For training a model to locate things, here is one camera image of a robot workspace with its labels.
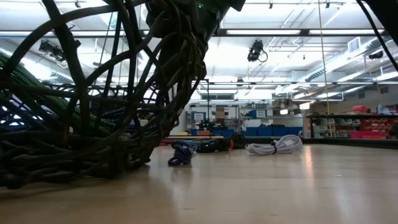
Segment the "dark brown woven wicker basket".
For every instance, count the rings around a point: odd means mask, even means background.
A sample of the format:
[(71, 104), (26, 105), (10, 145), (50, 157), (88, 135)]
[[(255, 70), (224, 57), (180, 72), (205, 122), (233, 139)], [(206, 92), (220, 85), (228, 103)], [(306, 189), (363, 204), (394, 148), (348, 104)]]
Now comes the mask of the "dark brown woven wicker basket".
[[(11, 55), (0, 54), (0, 187), (110, 178), (149, 162), (206, 75), (208, 40), (192, 34), (151, 35), (146, 0), (103, 0), (49, 16)], [(109, 59), (85, 73), (70, 23), (116, 15)], [(22, 59), (47, 34), (66, 57), (71, 83), (60, 90), (40, 81)]]

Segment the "metal storage shelving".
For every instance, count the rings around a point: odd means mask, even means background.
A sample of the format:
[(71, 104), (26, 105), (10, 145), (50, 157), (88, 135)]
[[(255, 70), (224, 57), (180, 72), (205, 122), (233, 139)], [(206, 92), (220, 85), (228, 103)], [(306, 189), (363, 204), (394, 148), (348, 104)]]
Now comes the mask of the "metal storage shelving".
[(247, 127), (304, 127), (305, 120), (305, 112), (290, 100), (210, 100), (210, 113), (207, 123), (206, 100), (193, 100), (184, 109), (178, 128), (192, 136), (245, 136)]

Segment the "row of blue bins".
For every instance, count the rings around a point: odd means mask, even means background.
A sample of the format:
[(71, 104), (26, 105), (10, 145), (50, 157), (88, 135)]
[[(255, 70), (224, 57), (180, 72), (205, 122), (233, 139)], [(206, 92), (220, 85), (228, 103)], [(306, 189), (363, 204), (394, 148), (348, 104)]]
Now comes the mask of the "row of blue bins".
[(302, 129), (301, 126), (258, 126), (247, 127), (243, 133), (245, 136), (285, 136), (288, 134), (297, 136)]

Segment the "black shelf with red bins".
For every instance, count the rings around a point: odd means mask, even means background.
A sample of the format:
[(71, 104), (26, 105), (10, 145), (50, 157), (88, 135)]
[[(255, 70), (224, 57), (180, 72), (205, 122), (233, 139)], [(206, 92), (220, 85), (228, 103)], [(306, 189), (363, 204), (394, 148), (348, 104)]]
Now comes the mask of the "black shelf with red bins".
[(318, 113), (307, 116), (309, 137), (313, 139), (398, 139), (398, 110), (378, 106), (373, 113), (355, 106), (344, 113)]

